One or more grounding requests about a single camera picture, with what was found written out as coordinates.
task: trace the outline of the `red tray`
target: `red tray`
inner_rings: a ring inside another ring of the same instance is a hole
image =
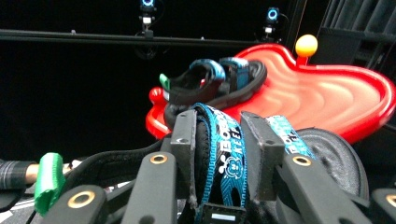
[[[306,64],[278,44],[263,44],[236,57],[261,60],[267,79],[248,101],[223,109],[240,120],[241,111],[262,117],[285,116],[294,129],[317,127],[340,134],[350,144],[383,126],[395,109],[395,87],[377,72],[351,65]],[[146,127],[156,138],[170,130],[164,125],[163,89],[149,93],[153,103]]]

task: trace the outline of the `green clip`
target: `green clip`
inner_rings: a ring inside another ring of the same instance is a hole
[[[64,186],[64,160],[58,153],[44,155],[38,167],[35,182],[35,210],[41,216],[46,215],[56,203]]]
[[[169,91],[171,89],[169,78],[165,74],[160,74],[160,82],[166,91]]]

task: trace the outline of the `yellow ball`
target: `yellow ball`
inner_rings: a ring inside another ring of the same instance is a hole
[[[317,49],[318,41],[313,35],[303,35],[296,42],[296,52],[300,57],[311,57]]]

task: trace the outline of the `shoe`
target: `shoe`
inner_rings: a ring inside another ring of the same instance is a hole
[[[250,99],[267,77],[260,61],[242,58],[222,58],[194,61],[181,76],[167,78],[160,75],[163,97],[168,102],[163,119],[173,129],[176,117],[195,103],[211,105],[216,109],[237,105]]]

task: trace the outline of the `red surface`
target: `red surface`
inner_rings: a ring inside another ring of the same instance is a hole
[[[262,117],[285,116],[294,129],[317,127],[340,134],[355,143],[373,133],[391,117],[395,87],[377,72],[350,65],[305,65],[277,44],[264,44],[236,55],[261,60],[268,75],[248,101],[223,111],[240,120],[241,111]],[[163,122],[166,104],[162,89],[150,92],[153,107],[146,127],[157,138],[170,132]]]

